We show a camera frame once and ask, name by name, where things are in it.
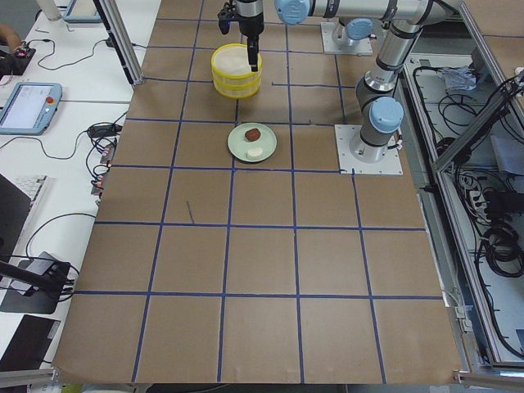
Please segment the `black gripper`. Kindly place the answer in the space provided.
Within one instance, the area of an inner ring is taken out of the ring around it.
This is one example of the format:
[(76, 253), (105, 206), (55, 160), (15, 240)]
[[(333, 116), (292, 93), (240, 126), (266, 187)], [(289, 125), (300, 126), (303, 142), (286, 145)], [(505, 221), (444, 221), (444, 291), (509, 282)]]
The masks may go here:
[(259, 36), (263, 32), (263, 13), (256, 16), (238, 15), (239, 29), (247, 37), (246, 49), (248, 63), (252, 72), (259, 70)]

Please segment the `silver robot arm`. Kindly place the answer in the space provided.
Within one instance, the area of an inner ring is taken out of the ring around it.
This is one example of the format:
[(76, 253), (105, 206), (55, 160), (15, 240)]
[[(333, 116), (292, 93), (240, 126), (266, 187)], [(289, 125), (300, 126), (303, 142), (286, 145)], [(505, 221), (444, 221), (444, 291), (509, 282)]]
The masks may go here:
[(252, 72), (259, 70), (259, 37), (264, 31), (263, 1), (236, 1), (235, 12), (241, 34), (246, 37), (248, 63)]
[(355, 88), (363, 116), (360, 131), (350, 141), (350, 152), (365, 163), (380, 161), (391, 135), (404, 118), (403, 107), (393, 98), (396, 78), (422, 29), (452, 16), (460, 1), (276, 1), (279, 19), (297, 25), (309, 16), (325, 19), (366, 18), (390, 23), (375, 59)]

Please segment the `person hand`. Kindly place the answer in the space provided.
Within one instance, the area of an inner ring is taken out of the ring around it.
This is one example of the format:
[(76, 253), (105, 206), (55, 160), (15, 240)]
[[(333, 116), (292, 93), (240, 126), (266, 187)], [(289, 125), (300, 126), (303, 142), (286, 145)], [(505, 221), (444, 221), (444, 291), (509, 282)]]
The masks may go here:
[(19, 34), (10, 26), (0, 24), (0, 41), (2, 46), (7, 46), (13, 52), (22, 43)]

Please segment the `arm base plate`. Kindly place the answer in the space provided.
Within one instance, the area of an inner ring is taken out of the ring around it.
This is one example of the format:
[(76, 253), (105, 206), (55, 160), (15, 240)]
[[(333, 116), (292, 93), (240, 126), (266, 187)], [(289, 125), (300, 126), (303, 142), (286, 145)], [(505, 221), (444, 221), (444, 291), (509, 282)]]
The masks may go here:
[(367, 18), (357, 18), (345, 24), (322, 22), (320, 25), (323, 51), (327, 54), (371, 56), (373, 54), (370, 35), (373, 23)]
[(361, 140), (360, 129), (357, 124), (335, 125), (339, 171), (342, 174), (402, 175), (395, 138), (391, 136), (383, 147), (371, 147)]

